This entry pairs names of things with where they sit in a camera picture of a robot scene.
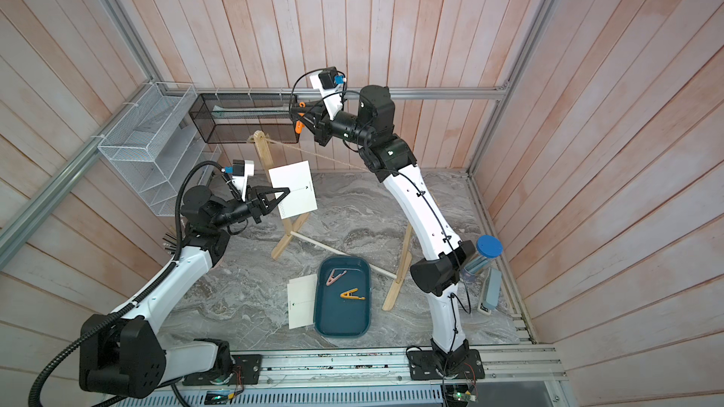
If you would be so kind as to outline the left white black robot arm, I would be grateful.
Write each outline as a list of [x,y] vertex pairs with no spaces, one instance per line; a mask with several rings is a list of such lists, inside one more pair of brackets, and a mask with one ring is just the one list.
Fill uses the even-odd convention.
[[173,259],[129,303],[83,324],[80,388],[142,399],[192,374],[229,381],[235,361],[226,341],[198,338],[166,349],[158,331],[187,291],[221,260],[231,225],[260,222],[289,194],[289,188],[249,187],[242,199],[226,201],[206,186],[188,190],[177,209],[187,223]]

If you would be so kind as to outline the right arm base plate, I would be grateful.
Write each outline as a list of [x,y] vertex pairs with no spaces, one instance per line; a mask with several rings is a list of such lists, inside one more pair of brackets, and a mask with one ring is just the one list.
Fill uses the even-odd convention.
[[433,350],[410,347],[405,350],[410,378],[413,381],[483,380],[486,373],[478,350],[467,350],[460,358],[445,360]]

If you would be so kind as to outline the white postcard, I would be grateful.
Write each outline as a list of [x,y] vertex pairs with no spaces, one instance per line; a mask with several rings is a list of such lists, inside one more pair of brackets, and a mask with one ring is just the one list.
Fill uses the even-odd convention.
[[311,274],[288,281],[288,327],[297,329],[314,323],[318,275]]
[[283,220],[318,209],[311,169],[307,161],[270,169],[269,176],[274,188],[290,190],[278,206]]

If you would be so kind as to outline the pink clothespin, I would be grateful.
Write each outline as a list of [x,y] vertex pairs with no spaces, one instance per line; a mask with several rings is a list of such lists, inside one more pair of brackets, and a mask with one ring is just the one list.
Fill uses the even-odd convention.
[[347,271],[337,272],[335,269],[332,269],[327,277],[325,285],[332,286],[333,284],[335,284],[335,282],[337,282],[337,280],[339,280],[339,278],[343,277],[346,273]]

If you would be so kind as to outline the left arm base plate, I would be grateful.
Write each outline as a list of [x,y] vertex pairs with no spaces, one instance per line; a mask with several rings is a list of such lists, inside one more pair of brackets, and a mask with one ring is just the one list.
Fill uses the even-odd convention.
[[261,354],[232,354],[232,366],[228,373],[207,371],[186,376],[183,386],[231,386],[241,389],[258,383],[262,369]]

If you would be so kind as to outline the yellow orange clothespin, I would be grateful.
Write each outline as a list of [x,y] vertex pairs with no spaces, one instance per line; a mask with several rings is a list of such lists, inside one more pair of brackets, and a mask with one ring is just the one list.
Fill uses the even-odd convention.
[[366,298],[356,295],[356,292],[358,292],[357,288],[344,291],[341,293],[341,299],[365,301]]

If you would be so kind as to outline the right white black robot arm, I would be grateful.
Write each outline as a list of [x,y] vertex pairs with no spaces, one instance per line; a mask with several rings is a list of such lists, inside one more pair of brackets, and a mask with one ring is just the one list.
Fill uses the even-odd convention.
[[326,100],[342,96],[341,92],[328,92],[310,105],[290,106],[290,118],[310,130],[322,146],[330,139],[356,145],[365,166],[405,213],[423,254],[411,265],[410,274],[428,299],[433,322],[431,349],[415,352],[411,360],[431,363],[439,378],[450,378],[465,367],[471,356],[462,326],[458,288],[462,266],[474,255],[475,246],[462,239],[445,220],[425,186],[412,150],[395,134],[395,104],[390,90],[371,85],[356,95],[357,113],[327,107]]

